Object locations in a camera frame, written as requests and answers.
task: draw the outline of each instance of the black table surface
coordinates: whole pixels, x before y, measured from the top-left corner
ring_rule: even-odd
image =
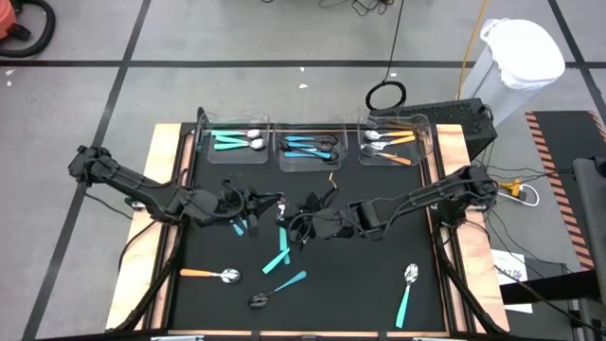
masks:
[[[348,135],[355,146],[355,134]],[[421,186],[420,167],[369,167],[350,150],[333,180],[339,193],[332,206],[375,197],[393,197]],[[269,151],[261,165],[214,165],[196,153],[194,186],[213,193],[221,181],[240,174],[241,181],[259,192],[284,192],[293,213],[314,191],[330,189],[329,172],[285,173]],[[386,238],[312,240],[303,250],[293,247],[291,264],[261,271],[278,253],[277,208],[259,220],[259,236],[239,237],[231,226],[190,226],[184,241],[183,268],[221,272],[233,267],[242,278],[233,284],[218,278],[177,278],[169,308],[169,328],[223,331],[347,331],[444,332],[444,313],[425,210],[401,217]],[[404,268],[416,263],[419,278],[412,285],[404,327],[395,319],[405,289]],[[269,292],[305,270],[307,278],[270,298],[266,307],[252,310],[251,296]]]

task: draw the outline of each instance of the wooden table frame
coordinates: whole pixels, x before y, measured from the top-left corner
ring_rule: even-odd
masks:
[[[160,183],[167,182],[173,175],[175,169],[175,160],[180,160],[180,170],[189,167],[191,153],[178,155],[178,145],[180,142],[181,124],[157,124],[151,140],[148,160],[145,166],[144,175]],[[183,151],[192,151],[193,134],[185,136]],[[442,154],[442,167],[446,174],[450,174],[459,168],[469,165],[470,160],[465,146],[465,139],[460,126],[458,125],[437,125],[437,141]],[[435,156],[431,154],[428,157],[428,170],[432,182],[438,179],[438,168]],[[468,209],[467,219],[470,222],[484,226],[483,216],[480,212]],[[129,232],[129,239],[138,233],[143,227],[151,222],[147,212],[136,212],[133,215],[133,222]],[[161,235],[161,224],[156,224],[143,234],[126,253],[122,262],[121,271],[118,275],[114,299],[110,308],[107,329],[111,329],[121,323],[131,312],[140,298],[149,288],[152,280],[156,255],[159,251],[159,241]],[[172,248],[172,242],[176,234],[176,227],[170,227],[166,249],[164,250],[165,259],[169,256]],[[460,254],[464,266],[467,285],[473,295],[480,302],[482,307],[489,313],[492,319],[501,328],[508,331],[508,320],[505,313],[505,307],[501,298],[501,292],[497,281],[494,263],[490,252],[488,235],[473,224],[463,224],[456,230],[460,245]],[[442,238],[446,238],[446,231],[442,231]],[[452,250],[450,245],[446,247],[449,258],[452,259]],[[164,319],[164,308],[166,306],[168,281],[165,281],[158,292],[151,316],[151,328],[161,328]],[[459,292],[452,282],[450,283],[452,303],[454,306],[454,320],[456,328],[460,332],[467,330],[465,315],[463,312],[462,300]],[[475,327],[478,332],[483,329],[475,320]],[[137,328],[140,329],[142,323],[139,322]],[[172,334],[204,334],[204,335],[252,335],[250,331],[172,331]],[[297,335],[318,335],[318,336],[351,336],[351,337],[377,337],[376,332],[261,332],[261,336],[297,336]],[[407,336],[426,336],[440,337],[447,336],[448,332],[388,332],[387,336],[407,337]]]

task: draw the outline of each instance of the yellow cable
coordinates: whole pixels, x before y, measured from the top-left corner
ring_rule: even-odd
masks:
[[[475,20],[475,27],[473,28],[472,37],[470,38],[470,44],[467,45],[467,50],[465,51],[465,56],[463,57],[461,75],[458,78],[458,89],[456,90],[456,100],[460,100],[461,98],[461,87],[463,87],[463,79],[465,78],[465,66],[467,65],[467,59],[470,55],[470,51],[472,50],[473,43],[475,42],[475,36],[477,35],[477,31],[478,29],[480,29],[480,23],[482,23],[482,17],[484,17],[484,11],[488,3],[489,0],[484,0],[480,12],[477,13],[477,19]]]

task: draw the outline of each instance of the black mat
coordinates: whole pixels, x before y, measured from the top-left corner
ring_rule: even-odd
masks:
[[[357,137],[349,135],[350,146]],[[283,191],[291,207],[311,192],[330,188],[328,172],[284,173],[270,157],[263,165],[212,165],[198,154],[196,186],[218,193],[231,173],[259,191]],[[358,151],[349,152],[334,173],[340,192],[333,203],[390,197],[420,187],[420,168],[367,167]],[[280,264],[263,275],[261,268],[278,253],[277,209],[260,219],[259,238],[238,237],[230,226],[189,228],[183,267],[221,271],[234,267],[242,280],[223,284],[215,278],[178,278],[173,292],[169,327],[175,330],[244,331],[395,331],[403,295],[404,267],[419,266],[413,284],[404,331],[443,332],[444,313],[436,260],[424,210],[402,217],[381,242],[362,239],[312,241],[303,253],[291,251],[290,265]],[[248,299],[282,284],[301,270],[308,277],[277,293],[259,311]]]
[[[538,260],[525,258],[526,265],[537,270],[543,277],[549,278],[564,274],[560,264],[547,264]],[[526,267],[528,279],[539,276]],[[566,301],[551,301],[566,312],[570,309]],[[573,329],[570,319],[549,307],[546,303],[532,303],[532,314],[507,311],[510,333],[516,336],[533,337],[549,340],[573,340]]]
[[[553,164],[556,170],[571,169],[572,163],[577,158],[589,158],[592,156],[606,156],[606,144],[600,134],[600,130],[591,113],[586,111],[572,112],[533,112],[539,124],[539,130],[543,133],[544,145],[549,150]],[[550,168],[545,168],[546,171],[553,171]],[[583,239],[586,240],[587,232],[583,217],[583,207],[579,196],[579,187],[575,181],[573,173],[563,173],[559,175],[561,180],[561,188],[565,191],[565,196],[560,193],[555,193],[556,196],[564,196],[569,202],[560,202],[561,206],[570,206],[572,213],[563,211],[562,216],[570,215],[577,221],[576,224],[566,221],[569,227],[571,236],[575,237],[574,227],[577,226]],[[573,238],[573,244],[577,247],[577,255],[584,268],[591,266],[584,263],[585,258],[589,258],[585,254],[587,246],[584,242],[578,242]]]

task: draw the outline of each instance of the clear plastic container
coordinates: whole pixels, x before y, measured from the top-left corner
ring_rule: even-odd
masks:
[[[274,157],[282,171],[336,171],[347,155],[342,122],[274,125]]]
[[[429,120],[421,114],[360,116],[358,142],[362,151],[359,160],[365,166],[415,166],[434,150]],[[387,142],[400,143],[386,145]]]
[[[268,160],[269,116],[220,117],[199,112],[196,151],[213,164],[262,164]]]

